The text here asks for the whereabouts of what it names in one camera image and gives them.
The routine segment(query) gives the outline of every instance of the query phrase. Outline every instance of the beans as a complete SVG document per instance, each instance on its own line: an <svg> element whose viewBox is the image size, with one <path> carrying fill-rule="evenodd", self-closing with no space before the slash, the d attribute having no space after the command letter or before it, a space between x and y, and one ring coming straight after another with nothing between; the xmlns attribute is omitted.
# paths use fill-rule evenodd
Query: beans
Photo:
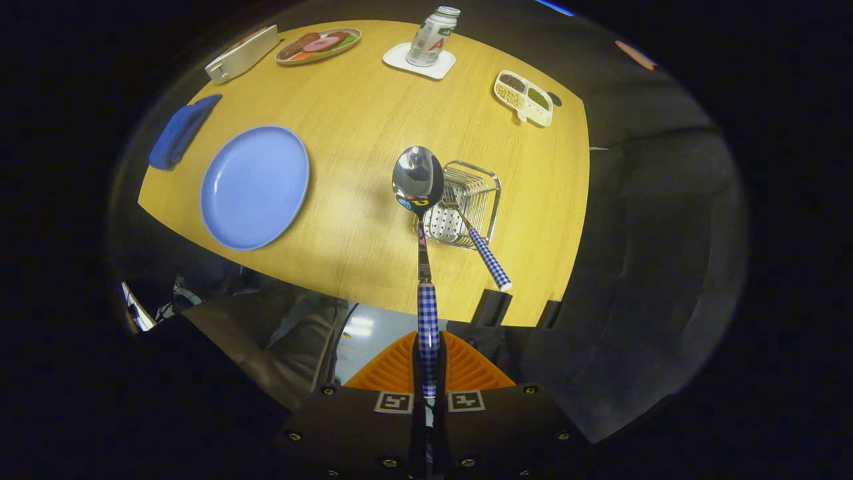
<svg viewBox="0 0 853 480"><path fill-rule="evenodd" d="M521 80L516 79L514 76L510 75L509 73L501 75L500 80L501 82L513 87L517 91L520 91L522 93L524 93L525 91L525 84Z"/></svg>
<svg viewBox="0 0 853 480"><path fill-rule="evenodd" d="M506 100L513 107L523 108L525 106L525 101L521 98L521 95L509 90L507 87L503 85L496 85L495 91L500 98Z"/></svg>
<svg viewBox="0 0 853 480"><path fill-rule="evenodd" d="M527 91L527 96L530 97L532 101L542 105L546 110L548 109L548 100L545 100L545 97L543 97L538 91L531 88Z"/></svg>

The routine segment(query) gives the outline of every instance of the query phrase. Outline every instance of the wooden table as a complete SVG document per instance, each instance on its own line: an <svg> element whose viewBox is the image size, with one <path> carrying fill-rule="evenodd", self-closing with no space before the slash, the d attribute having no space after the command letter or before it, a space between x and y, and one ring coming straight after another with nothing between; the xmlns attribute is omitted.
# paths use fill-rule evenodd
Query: wooden table
<svg viewBox="0 0 853 480"><path fill-rule="evenodd" d="M307 32L351 26L353 49L316 63L283 67L276 52ZM283 32L249 72L212 82L192 102L222 100L170 172L148 168L139 204L200 246L286 282L376 307L415 313L414 215L391 192L391 173L411 145L446 164L462 160L500 176L503 194L490 247L513 281L504 325L533 326L547 300L560 300L583 229L589 139L583 103L544 73L500 50L453 35L456 64L440 81L382 62L410 42L417 25L348 20ZM551 126L521 124L491 92L502 69L525 76L563 102ZM310 186L296 220L261 249L224 247L201 218L200 187L217 152L237 134L284 126L305 143ZM483 289L497 290L476 251L430 242L438 316L470 321Z"/></svg>

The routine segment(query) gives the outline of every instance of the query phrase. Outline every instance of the utensil holder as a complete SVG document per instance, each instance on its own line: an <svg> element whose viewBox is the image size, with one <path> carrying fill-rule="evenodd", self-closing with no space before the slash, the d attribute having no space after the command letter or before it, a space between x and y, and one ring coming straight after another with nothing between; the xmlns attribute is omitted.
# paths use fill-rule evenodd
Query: utensil holder
<svg viewBox="0 0 853 480"><path fill-rule="evenodd" d="M501 180L497 174L464 161L452 161L444 167L444 185L456 194L459 209L488 245L495 236L497 208L501 202ZM465 222L455 208L444 206L446 200L449 199L442 197L441 203L424 214L426 238L476 250Z"/></svg>

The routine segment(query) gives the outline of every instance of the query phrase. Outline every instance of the blue checkered handle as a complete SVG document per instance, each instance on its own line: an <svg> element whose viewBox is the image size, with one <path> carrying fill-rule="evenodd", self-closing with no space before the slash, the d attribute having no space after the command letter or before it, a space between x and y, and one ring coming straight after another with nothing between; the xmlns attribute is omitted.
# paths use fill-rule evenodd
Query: blue checkered handle
<svg viewBox="0 0 853 480"><path fill-rule="evenodd" d="M438 306L435 286L418 284L418 349L421 351L421 371L424 396L435 398L438 383Z"/></svg>
<svg viewBox="0 0 853 480"><path fill-rule="evenodd" d="M497 288L501 289L501 291L507 291L513 288L513 283L509 281L509 277L507 277L506 272L501 268L501 264L497 263L497 259L491 254L489 246L485 244L482 238L480 238L479 233L477 233L477 229L474 227L469 228L468 235L470 235L471 239L474 241L474 245L477 247L477 251L480 252L480 256L483 257L485 265L489 267L489 273L491 273L491 277L495 279Z"/></svg>

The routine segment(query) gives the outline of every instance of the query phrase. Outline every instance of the blue plate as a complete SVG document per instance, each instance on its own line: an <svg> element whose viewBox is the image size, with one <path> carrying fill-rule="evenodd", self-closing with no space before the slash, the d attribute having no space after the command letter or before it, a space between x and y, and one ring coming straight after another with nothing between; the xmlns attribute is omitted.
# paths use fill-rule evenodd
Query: blue plate
<svg viewBox="0 0 853 480"><path fill-rule="evenodd" d="M259 126L225 144L201 184L201 216L226 247L251 250L281 235L308 191L308 153L295 133Z"/></svg>

